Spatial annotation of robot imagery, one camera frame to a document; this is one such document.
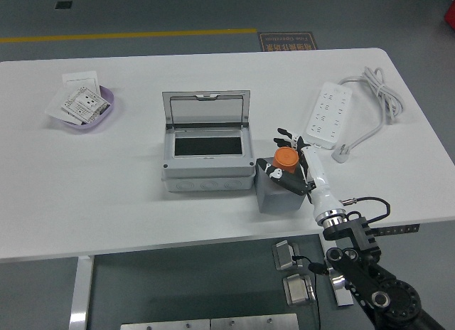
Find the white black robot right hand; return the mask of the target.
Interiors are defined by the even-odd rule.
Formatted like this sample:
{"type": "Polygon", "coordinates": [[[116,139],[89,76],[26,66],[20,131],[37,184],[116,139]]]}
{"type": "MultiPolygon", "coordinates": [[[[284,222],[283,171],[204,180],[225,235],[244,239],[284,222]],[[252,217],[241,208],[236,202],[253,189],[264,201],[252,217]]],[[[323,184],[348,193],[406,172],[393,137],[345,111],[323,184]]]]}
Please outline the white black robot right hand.
{"type": "Polygon", "coordinates": [[[310,195],[314,207],[314,219],[320,226],[328,219],[338,219],[346,214],[343,204],[331,193],[330,184],[322,163],[315,149],[304,141],[299,134],[279,128],[278,133],[286,139],[275,138],[280,149],[293,149],[298,154],[298,166],[304,170],[304,176],[298,177],[265,159],[259,158],[257,165],[274,183],[299,196],[310,195]]]}

